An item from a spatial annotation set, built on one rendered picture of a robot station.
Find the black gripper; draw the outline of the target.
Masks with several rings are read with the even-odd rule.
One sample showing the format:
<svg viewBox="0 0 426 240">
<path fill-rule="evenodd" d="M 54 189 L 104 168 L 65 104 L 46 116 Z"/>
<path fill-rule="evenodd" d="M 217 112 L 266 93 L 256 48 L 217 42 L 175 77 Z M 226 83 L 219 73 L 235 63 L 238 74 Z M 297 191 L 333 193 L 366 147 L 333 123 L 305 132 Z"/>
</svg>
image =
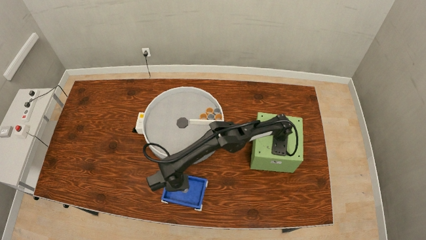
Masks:
<svg viewBox="0 0 426 240">
<path fill-rule="evenodd" d="M 166 182 L 165 190 L 168 191 L 168 192 L 172 192 L 172 191 L 175 192 L 175 191 L 184 191 L 184 189 L 189 189 L 189 180 L 188 179 L 189 179 L 188 175 L 184 174 L 184 181 L 182 180 L 182 177 L 181 177 L 179 184 L 172 185 L 172 184 L 169 184 L 168 182 Z"/>
</svg>

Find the blue open tray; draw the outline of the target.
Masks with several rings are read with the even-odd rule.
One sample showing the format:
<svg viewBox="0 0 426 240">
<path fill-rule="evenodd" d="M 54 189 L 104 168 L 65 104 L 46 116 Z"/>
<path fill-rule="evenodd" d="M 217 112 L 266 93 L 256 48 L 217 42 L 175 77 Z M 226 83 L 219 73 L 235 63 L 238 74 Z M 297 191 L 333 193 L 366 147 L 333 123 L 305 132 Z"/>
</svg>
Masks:
<svg viewBox="0 0 426 240">
<path fill-rule="evenodd" d="M 207 179 L 189 175 L 188 178 L 189 190 L 187 193 L 183 193 L 181 191 L 168 192 L 164 188 L 161 199 L 170 203 L 172 202 L 178 205 L 186 205 L 192 208 L 201 209 Z"/>
</svg>

